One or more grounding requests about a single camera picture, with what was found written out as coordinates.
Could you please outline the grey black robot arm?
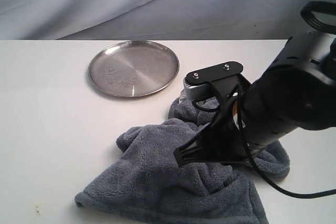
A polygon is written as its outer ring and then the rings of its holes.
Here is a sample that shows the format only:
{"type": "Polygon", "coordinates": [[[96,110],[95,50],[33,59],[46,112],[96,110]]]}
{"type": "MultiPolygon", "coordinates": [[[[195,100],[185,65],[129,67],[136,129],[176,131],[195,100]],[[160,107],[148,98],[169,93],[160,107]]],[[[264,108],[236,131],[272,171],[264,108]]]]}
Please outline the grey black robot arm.
{"type": "Polygon", "coordinates": [[[186,75],[194,106],[209,98],[218,106],[209,125],[174,151],[179,166],[245,163],[296,128],[335,126],[335,26],[317,18],[334,16],[335,4],[311,1],[300,14],[312,31],[290,38],[255,82],[235,61],[186,75]]]}

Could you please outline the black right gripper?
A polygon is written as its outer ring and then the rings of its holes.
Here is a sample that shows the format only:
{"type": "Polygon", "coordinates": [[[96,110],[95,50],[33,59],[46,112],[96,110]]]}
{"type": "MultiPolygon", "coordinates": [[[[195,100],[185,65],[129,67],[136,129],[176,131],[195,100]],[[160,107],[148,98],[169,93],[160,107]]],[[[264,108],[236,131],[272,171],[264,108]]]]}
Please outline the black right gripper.
{"type": "Polygon", "coordinates": [[[296,126],[273,114],[242,75],[211,84],[219,111],[210,125],[177,147],[178,167],[191,163],[246,163],[296,126]]]}

